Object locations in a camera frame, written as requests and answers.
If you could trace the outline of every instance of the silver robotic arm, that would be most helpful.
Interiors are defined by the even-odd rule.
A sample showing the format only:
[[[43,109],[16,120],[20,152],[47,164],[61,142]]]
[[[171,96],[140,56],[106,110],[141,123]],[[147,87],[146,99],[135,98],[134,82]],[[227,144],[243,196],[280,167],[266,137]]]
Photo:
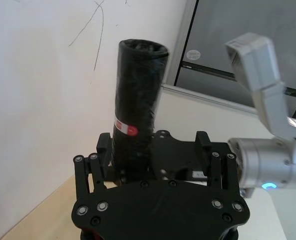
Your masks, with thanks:
[[[288,117],[284,84],[272,41],[254,33],[226,43],[236,80],[252,95],[260,121],[273,139],[232,138],[240,188],[296,189],[296,120]]]

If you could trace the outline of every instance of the black cylindrical object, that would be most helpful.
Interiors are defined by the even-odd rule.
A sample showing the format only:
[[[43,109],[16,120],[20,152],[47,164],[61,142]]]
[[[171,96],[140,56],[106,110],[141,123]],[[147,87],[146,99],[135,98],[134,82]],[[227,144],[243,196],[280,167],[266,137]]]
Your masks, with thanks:
[[[138,39],[119,43],[113,161],[123,182],[135,181],[147,170],[155,101],[167,59],[167,49],[158,43]]]

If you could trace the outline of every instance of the wooden table surface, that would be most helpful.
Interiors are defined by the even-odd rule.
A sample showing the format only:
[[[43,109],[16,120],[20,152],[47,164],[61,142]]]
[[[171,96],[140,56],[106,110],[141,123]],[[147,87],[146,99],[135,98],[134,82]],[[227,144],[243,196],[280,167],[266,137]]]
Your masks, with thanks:
[[[115,187],[106,182],[108,188]],[[10,230],[2,240],[79,240],[80,229],[71,220],[76,201],[74,176]],[[238,227],[239,240],[286,240],[270,195],[256,189],[247,199],[251,217]]]

